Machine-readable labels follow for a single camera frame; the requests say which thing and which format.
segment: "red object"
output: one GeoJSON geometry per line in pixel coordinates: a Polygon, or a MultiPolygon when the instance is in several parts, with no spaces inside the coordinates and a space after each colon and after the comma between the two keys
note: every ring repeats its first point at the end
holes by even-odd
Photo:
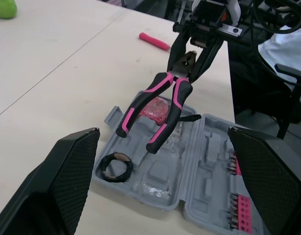
{"type": "Polygon", "coordinates": [[[238,230],[252,234],[250,198],[238,195],[238,230]]]}
{"type": "Polygon", "coordinates": [[[238,164],[238,160],[236,158],[236,174],[237,175],[242,175],[242,172],[240,171],[240,168],[239,168],[239,164],[238,164]]]}
{"type": "Polygon", "coordinates": [[[150,37],[148,34],[145,34],[145,33],[140,33],[139,34],[139,39],[142,39],[156,47],[159,47],[161,48],[162,50],[170,50],[170,45],[167,44],[167,43],[164,43],[163,41],[160,41],[156,38],[153,38],[153,37],[150,37]]]}
{"type": "Polygon", "coordinates": [[[155,121],[157,125],[164,124],[166,116],[168,114],[169,105],[165,99],[156,97],[151,100],[140,112],[140,116],[146,116],[155,121]]]}

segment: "floor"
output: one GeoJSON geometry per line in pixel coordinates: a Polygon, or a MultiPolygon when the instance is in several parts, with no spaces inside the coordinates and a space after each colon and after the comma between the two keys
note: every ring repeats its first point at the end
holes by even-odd
{"type": "MultiPolygon", "coordinates": [[[[135,10],[164,18],[166,5],[167,0],[144,0],[135,10]]],[[[177,12],[171,14],[169,20],[175,21],[177,15],[177,12]]],[[[278,133],[276,121],[261,113],[252,115],[251,111],[244,111],[235,117],[235,121],[242,126],[273,136],[278,133]]],[[[301,123],[290,125],[284,141],[301,157],[301,123]]]]}

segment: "black mesh panel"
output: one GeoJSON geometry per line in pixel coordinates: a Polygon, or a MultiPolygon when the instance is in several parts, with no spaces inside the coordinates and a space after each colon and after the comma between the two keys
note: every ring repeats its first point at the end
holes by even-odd
{"type": "Polygon", "coordinates": [[[262,141],[230,134],[246,188],[271,235],[280,235],[301,205],[298,180],[262,141]]]}
{"type": "Polygon", "coordinates": [[[75,144],[50,188],[70,235],[75,233],[86,202],[98,138],[92,133],[75,144]]]}

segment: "plier handle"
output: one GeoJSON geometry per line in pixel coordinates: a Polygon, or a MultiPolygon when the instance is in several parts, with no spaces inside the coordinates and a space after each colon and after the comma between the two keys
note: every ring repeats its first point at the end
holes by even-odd
{"type": "Polygon", "coordinates": [[[188,77],[194,68],[195,61],[196,53],[190,51],[173,65],[172,71],[158,73],[150,86],[133,100],[125,112],[118,128],[116,129],[116,134],[122,138],[127,137],[142,109],[151,100],[167,90],[175,81],[172,102],[168,116],[164,124],[159,128],[159,130],[146,145],[148,152],[156,154],[176,127],[185,100],[193,90],[188,77]]]}

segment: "white cloth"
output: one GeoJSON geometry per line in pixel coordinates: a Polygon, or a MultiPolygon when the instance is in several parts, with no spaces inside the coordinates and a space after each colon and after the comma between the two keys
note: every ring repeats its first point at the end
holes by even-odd
{"type": "MultiPolygon", "coordinates": [[[[289,29],[289,27],[284,26],[281,29],[289,29]]],[[[274,34],[271,39],[260,44],[258,50],[274,71],[275,64],[290,66],[301,71],[301,29],[289,34],[274,34]]],[[[275,72],[287,81],[297,81],[294,77],[275,72]]]]}

